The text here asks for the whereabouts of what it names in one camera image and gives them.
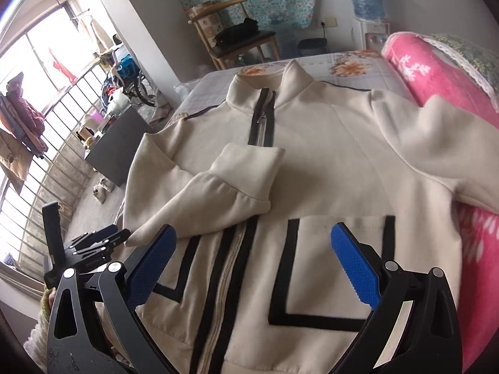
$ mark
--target jacket sleeve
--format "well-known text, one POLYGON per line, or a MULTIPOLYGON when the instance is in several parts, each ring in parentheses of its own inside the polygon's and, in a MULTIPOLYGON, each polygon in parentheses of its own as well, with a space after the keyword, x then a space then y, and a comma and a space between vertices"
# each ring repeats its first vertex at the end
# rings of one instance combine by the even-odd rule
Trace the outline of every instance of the jacket sleeve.
POLYGON ((229 143, 208 171, 191 175, 145 136, 127 183, 127 246, 148 243, 164 224, 178 237, 217 232, 270 210, 269 191, 284 150, 229 143))
POLYGON ((381 132, 407 165, 456 200, 499 213, 499 130, 440 96, 422 108, 387 91, 371 97, 381 132))

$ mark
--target jacket collar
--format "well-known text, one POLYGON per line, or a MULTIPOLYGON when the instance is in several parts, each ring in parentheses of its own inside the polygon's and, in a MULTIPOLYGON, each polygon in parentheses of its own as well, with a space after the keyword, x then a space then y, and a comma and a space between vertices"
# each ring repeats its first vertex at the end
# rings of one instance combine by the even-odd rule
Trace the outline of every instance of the jacket collar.
POLYGON ((275 108, 301 93, 313 78, 298 62, 290 61, 284 69, 261 76, 236 74, 227 92, 227 103, 247 113, 253 113, 254 106, 263 88, 276 92, 275 108))

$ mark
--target zipper pull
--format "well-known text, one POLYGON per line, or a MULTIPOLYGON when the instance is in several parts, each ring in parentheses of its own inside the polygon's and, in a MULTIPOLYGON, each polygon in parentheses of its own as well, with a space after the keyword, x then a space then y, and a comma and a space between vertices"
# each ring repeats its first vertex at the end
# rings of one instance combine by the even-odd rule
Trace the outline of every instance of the zipper pull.
POLYGON ((262 122, 265 118, 267 118, 267 112, 262 112, 256 123, 262 122))

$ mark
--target black trash bin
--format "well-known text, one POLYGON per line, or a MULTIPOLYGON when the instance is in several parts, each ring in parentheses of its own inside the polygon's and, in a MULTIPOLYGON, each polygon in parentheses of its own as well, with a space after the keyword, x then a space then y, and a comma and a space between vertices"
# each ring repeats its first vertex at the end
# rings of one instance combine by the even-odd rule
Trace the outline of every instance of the black trash bin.
POLYGON ((302 39, 300 42, 298 42, 298 52, 300 53, 300 56, 314 56, 329 53, 327 50, 327 39, 302 39))

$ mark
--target zipper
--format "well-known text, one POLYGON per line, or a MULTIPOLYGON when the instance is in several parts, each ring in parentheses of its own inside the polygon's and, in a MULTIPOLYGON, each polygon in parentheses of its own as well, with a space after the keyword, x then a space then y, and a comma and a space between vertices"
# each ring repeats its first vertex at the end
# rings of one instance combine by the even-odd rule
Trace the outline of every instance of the zipper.
MULTIPOLYGON (((267 127, 267 106, 269 102, 272 101, 273 97, 274 96, 270 96, 269 94, 267 94, 267 96, 265 97, 265 103, 261 108, 260 116, 256 121, 258 125, 258 134, 255 144, 256 146, 264 145, 265 130, 267 127)), ((235 258, 239 252, 241 243, 243 242, 245 232, 246 232, 246 222, 238 224, 238 226, 236 227, 234 240, 230 245, 230 250, 227 256, 227 261, 224 266, 224 271, 222 272, 222 276, 220 278, 218 291, 216 292, 216 302, 215 302, 213 322, 211 324, 208 341, 206 342, 204 352, 201 355, 198 374, 206 374, 210 356, 213 354, 213 350, 216 346, 216 339, 220 334, 221 324, 223 320, 224 303, 229 288, 228 286, 229 273, 232 271, 232 268, 234 266, 235 258)))
POLYGON ((201 355, 201 364, 198 370, 199 374, 205 373, 208 367, 208 360, 210 359, 210 356, 213 352, 212 349, 215 346, 215 340, 217 339, 220 332, 221 320, 223 317, 223 304, 224 304, 223 301, 225 300, 227 289, 229 287, 227 285, 229 281, 229 272, 232 270, 232 267, 234 266, 235 257, 237 256, 239 247, 243 242, 245 231, 246 231, 246 223, 245 222, 240 223, 236 228, 236 232, 234 235, 235 239, 233 240, 232 245, 230 246, 229 254, 227 256, 227 262, 225 263, 224 271, 220 278, 220 283, 216 294, 215 312, 214 312, 213 323, 211 325, 210 337, 208 338, 208 341, 206 343, 205 351, 203 355, 201 355))
POLYGON ((265 137, 265 128, 267 127, 267 112, 264 108, 260 118, 256 121, 258 124, 258 139, 256 140, 256 146, 263 146, 265 137))

